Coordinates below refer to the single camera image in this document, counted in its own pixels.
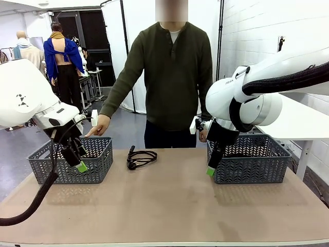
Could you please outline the mannequin with blue shirt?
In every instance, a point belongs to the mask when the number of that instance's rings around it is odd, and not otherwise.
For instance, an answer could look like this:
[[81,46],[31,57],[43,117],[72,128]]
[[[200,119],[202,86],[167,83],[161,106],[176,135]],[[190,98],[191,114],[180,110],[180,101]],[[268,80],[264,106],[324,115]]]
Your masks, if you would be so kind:
[[60,23],[52,22],[51,30],[43,45],[47,75],[51,84],[58,87],[60,100],[82,111],[79,77],[84,68],[78,46],[64,37]]

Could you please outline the white black humanoid figure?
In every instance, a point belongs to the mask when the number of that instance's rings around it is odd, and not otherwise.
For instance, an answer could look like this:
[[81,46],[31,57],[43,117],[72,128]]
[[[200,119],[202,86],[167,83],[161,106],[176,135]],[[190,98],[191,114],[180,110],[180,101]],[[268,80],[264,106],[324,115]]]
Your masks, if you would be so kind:
[[80,41],[75,36],[73,36],[71,40],[74,41],[75,44],[77,45],[78,51],[79,51],[79,54],[80,54],[80,57],[81,57],[81,60],[82,60],[82,65],[83,65],[84,72],[81,72],[81,76],[82,77],[87,77],[88,76],[88,72],[87,72],[87,68],[86,68],[87,61],[84,58],[84,54],[82,52],[82,47],[80,46]]

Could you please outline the grey perforated plastic basket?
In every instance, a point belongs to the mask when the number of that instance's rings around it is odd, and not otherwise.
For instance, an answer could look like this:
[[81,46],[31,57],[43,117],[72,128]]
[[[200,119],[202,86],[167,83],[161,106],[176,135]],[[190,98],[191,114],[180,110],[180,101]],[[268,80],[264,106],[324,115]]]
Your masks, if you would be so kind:
[[217,184],[282,183],[290,153],[266,134],[241,134],[227,146],[213,180]]
[[[79,172],[76,167],[68,165],[59,147],[57,153],[56,173],[59,177],[56,184],[99,184],[107,175],[113,163],[113,142],[110,137],[81,138],[86,154],[82,161],[87,167],[86,172]],[[27,157],[37,182],[45,182],[51,171],[50,141]]]

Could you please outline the person's left forearm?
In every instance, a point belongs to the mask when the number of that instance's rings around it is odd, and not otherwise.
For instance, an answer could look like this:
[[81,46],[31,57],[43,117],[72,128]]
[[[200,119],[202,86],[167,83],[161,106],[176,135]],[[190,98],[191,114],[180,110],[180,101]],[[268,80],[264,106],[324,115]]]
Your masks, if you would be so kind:
[[202,79],[200,83],[198,84],[198,90],[199,90],[199,99],[200,99],[200,109],[201,109],[201,117],[204,119],[211,119],[212,116],[207,110],[207,96],[208,91],[212,85],[212,77],[207,77],[205,79]]

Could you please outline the white background desk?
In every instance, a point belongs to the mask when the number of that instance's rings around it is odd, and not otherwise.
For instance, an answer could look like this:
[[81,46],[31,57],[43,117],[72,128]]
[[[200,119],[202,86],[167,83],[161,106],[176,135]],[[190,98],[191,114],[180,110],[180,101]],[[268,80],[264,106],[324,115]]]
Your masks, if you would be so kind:
[[89,108],[94,101],[100,101],[104,95],[101,88],[100,73],[102,70],[87,71],[79,78],[82,108]]

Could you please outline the background person in black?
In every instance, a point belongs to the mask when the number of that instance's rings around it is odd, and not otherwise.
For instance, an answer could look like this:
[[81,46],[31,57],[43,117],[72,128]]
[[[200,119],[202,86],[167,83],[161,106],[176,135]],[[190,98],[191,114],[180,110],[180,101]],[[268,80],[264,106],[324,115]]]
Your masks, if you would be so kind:
[[86,64],[87,71],[92,71],[92,72],[96,71],[97,70],[96,63],[85,47],[82,47],[82,52],[87,62]]

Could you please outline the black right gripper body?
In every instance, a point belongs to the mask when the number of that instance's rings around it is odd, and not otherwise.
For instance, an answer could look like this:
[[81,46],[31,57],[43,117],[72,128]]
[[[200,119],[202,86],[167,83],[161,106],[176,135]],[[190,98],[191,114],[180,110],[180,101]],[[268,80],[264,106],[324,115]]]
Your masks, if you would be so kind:
[[230,129],[229,127],[225,127],[214,119],[208,129],[206,140],[217,143],[219,147],[225,148],[226,146],[233,145],[239,134],[240,132],[235,128]]

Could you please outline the person's right forearm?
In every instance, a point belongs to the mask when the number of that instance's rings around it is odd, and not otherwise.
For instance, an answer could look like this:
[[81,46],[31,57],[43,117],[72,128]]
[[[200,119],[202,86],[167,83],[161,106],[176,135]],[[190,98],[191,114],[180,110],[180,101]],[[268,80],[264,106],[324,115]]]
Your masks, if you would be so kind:
[[135,83],[136,79],[118,78],[111,88],[107,99],[104,101],[100,115],[111,118],[129,92],[133,89]]

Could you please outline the black glass door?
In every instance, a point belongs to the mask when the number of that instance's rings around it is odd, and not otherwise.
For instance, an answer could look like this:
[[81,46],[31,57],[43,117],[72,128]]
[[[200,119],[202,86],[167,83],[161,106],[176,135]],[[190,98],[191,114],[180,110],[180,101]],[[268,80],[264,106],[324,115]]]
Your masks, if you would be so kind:
[[112,86],[116,77],[101,10],[55,11],[51,19],[62,25],[65,37],[78,38],[80,45],[87,49],[96,67],[101,70],[101,86]]

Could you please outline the aluminium table frame rail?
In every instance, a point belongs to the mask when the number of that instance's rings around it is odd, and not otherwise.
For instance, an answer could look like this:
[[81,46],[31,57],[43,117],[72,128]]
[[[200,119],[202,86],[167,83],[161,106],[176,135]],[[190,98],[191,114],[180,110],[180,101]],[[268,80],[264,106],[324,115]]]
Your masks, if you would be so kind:
[[279,242],[144,242],[144,243],[76,243],[27,244],[0,242],[0,247],[301,247],[326,245],[329,239]]

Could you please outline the mannequin with white sweater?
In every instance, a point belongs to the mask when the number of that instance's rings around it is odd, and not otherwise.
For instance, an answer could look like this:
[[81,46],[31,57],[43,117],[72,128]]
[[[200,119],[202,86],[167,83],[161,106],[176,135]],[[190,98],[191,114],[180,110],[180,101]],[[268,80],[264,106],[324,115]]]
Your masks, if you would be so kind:
[[24,31],[17,31],[16,37],[17,44],[13,49],[14,58],[28,59],[38,68],[43,76],[46,76],[45,65],[43,64],[43,61],[45,60],[44,52],[30,43]]

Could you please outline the person's right hand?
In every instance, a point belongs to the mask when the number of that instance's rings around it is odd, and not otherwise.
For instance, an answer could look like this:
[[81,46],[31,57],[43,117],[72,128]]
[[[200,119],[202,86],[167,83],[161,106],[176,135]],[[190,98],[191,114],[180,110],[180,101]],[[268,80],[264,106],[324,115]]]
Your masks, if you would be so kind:
[[97,125],[92,127],[84,137],[88,138],[91,137],[92,135],[102,136],[104,132],[108,129],[110,121],[111,121],[110,117],[103,114],[98,115]]

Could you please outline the black light stand pole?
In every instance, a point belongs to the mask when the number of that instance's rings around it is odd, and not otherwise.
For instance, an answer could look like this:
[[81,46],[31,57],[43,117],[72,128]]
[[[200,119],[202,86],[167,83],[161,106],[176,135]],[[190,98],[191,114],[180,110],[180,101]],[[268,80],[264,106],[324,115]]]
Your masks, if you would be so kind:
[[[128,56],[128,54],[129,54],[129,45],[128,45],[128,39],[127,39],[127,30],[126,30],[126,22],[125,22],[125,13],[124,13],[123,0],[119,0],[119,2],[120,2],[120,9],[121,9],[122,24],[123,24],[125,50],[126,50],[126,55]],[[134,90],[133,90],[133,88],[131,89],[131,93],[132,93],[132,102],[133,102],[133,113],[136,114],[137,111],[136,111],[135,97],[134,97]]]
[[225,5],[225,0],[220,0],[220,14],[219,14],[219,23],[218,23],[217,62],[216,62],[216,80],[219,80],[219,78],[220,78],[224,5]]

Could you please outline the white side table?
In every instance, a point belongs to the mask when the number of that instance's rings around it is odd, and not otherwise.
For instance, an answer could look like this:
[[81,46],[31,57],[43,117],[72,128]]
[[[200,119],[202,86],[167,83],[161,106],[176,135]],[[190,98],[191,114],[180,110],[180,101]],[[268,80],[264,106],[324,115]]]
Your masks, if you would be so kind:
[[278,119],[257,128],[277,140],[302,141],[297,176],[309,167],[329,184],[329,116],[286,96]]

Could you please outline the white backdrop screen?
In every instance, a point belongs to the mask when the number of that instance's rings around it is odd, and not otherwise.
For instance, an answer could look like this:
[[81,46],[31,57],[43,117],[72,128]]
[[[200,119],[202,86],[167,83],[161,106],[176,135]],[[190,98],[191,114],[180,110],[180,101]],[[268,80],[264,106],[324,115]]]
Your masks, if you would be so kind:
[[[154,0],[123,0],[129,50],[138,34],[155,24]],[[118,77],[126,62],[126,50],[119,0],[109,1],[101,7],[110,44],[115,77]],[[188,21],[205,31],[209,37],[213,80],[216,80],[219,0],[189,0]]]

